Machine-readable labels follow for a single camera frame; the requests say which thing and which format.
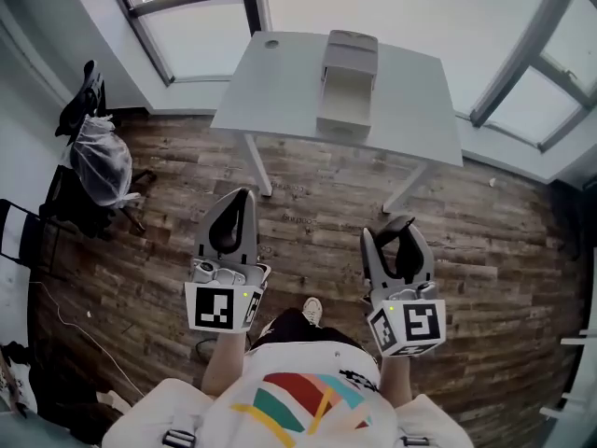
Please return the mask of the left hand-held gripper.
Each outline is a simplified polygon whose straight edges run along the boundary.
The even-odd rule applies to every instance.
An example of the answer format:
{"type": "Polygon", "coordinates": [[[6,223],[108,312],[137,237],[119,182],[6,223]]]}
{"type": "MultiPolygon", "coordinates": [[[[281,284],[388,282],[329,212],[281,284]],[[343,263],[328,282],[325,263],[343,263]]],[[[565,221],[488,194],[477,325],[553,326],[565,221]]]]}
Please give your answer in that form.
{"type": "Polygon", "coordinates": [[[191,280],[184,284],[191,329],[247,332],[267,288],[271,267],[259,261],[257,200],[236,189],[204,215],[191,280]]]}

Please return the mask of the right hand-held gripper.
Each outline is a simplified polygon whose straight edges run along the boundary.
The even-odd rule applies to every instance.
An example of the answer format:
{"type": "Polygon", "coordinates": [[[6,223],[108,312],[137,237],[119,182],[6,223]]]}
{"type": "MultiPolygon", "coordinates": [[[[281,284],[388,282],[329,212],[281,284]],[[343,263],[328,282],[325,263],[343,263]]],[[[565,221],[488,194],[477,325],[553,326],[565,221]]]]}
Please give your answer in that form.
{"type": "Polygon", "coordinates": [[[425,261],[433,261],[425,239],[415,238],[414,220],[399,216],[379,231],[365,227],[360,235],[363,274],[371,288],[368,325],[383,357],[418,357],[446,342],[446,303],[437,284],[414,283],[425,261]],[[392,270],[383,248],[395,239],[392,270]],[[408,285],[391,287],[392,279],[408,285]]]}

